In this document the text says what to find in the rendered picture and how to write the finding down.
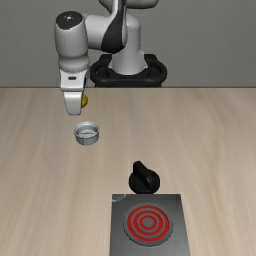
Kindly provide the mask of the grey ramekin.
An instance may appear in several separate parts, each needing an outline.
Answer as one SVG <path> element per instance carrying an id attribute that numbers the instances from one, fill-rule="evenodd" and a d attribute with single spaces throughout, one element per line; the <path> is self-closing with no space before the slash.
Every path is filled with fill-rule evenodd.
<path id="1" fill-rule="evenodd" d="M 80 145 L 92 145 L 99 139 L 99 127 L 91 121 L 81 122 L 74 128 L 74 136 Z"/>

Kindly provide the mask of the grey stove plate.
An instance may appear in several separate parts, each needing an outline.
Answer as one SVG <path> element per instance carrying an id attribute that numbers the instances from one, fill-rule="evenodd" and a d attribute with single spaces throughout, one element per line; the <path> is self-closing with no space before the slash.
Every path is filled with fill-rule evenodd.
<path id="1" fill-rule="evenodd" d="M 133 194 L 113 194 L 109 256 L 191 256 L 180 194 L 157 194 L 160 177 L 133 163 Z"/>

